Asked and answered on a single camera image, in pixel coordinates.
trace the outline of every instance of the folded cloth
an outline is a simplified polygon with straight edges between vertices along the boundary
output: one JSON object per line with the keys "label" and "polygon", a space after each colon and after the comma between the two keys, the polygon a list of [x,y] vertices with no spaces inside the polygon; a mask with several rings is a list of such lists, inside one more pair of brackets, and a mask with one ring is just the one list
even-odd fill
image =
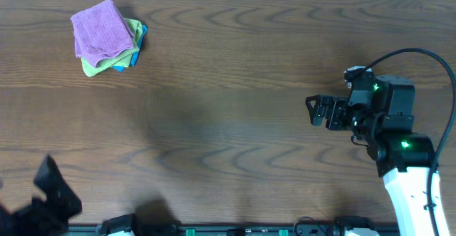
{"label": "folded cloth", "polygon": [[99,61],[116,57],[134,46],[134,34],[111,0],[72,15],[71,22],[76,57],[84,57],[94,68]]}
{"label": "folded cloth", "polygon": [[[138,45],[138,48],[140,49],[139,51],[135,52],[132,57],[131,57],[131,61],[130,61],[130,66],[135,66],[136,65],[136,61],[138,60],[138,56],[140,55],[140,52],[141,52],[141,45],[143,43],[143,37],[145,35],[145,33],[147,32],[147,27],[145,25],[142,25],[142,34],[141,34],[141,37],[139,39],[139,41],[137,42],[137,45]],[[113,68],[116,70],[116,71],[119,71],[119,72],[123,72],[125,70],[125,67],[123,66],[113,66]]]}
{"label": "folded cloth", "polygon": [[140,40],[143,34],[143,25],[135,19],[125,19],[125,21],[128,28],[135,34],[135,39],[133,41],[134,47],[132,49],[124,50],[114,58],[107,58],[100,61],[97,68],[92,67],[85,58],[81,58],[83,70],[87,76],[94,76],[112,66],[128,67],[130,65],[132,55],[140,50],[136,43]]}

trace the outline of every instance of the wooden surface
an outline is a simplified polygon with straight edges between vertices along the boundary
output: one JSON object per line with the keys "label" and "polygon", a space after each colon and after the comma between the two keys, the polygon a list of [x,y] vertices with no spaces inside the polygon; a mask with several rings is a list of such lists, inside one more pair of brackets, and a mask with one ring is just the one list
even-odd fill
{"label": "wooden surface", "polygon": [[[393,206],[349,132],[313,127],[304,105],[348,94],[343,71],[405,47],[456,69],[456,0],[113,0],[149,27],[138,65],[87,78],[70,16],[103,0],[0,0],[0,190],[10,210],[38,193],[50,153],[83,201],[72,222],[137,210],[152,222],[292,223]],[[375,68],[417,87],[415,131],[437,144],[449,81],[403,54]],[[441,157],[456,230],[456,149]]]}

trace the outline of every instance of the green led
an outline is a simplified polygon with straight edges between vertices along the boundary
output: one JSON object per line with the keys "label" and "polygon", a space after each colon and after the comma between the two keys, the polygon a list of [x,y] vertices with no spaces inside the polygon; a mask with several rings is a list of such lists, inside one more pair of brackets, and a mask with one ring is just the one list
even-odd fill
{"label": "green led", "polygon": [[402,141],[402,142],[400,142],[400,144],[402,145],[403,148],[410,147],[410,144],[408,142],[406,142],[406,141]]}

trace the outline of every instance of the tabletop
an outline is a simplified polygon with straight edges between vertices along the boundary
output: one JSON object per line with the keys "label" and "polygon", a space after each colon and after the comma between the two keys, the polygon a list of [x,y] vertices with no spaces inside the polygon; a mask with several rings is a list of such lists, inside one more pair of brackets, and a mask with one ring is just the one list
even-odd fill
{"label": "tabletop", "polygon": [[[456,0],[113,0],[149,28],[136,67],[85,76],[70,17],[104,0],[0,0],[0,202],[14,210],[52,155],[83,203],[72,223],[395,222],[366,149],[310,124],[304,99],[399,48],[456,69]],[[450,114],[444,70],[402,54],[374,70],[416,87],[415,132]],[[456,149],[440,159],[456,230]]]}

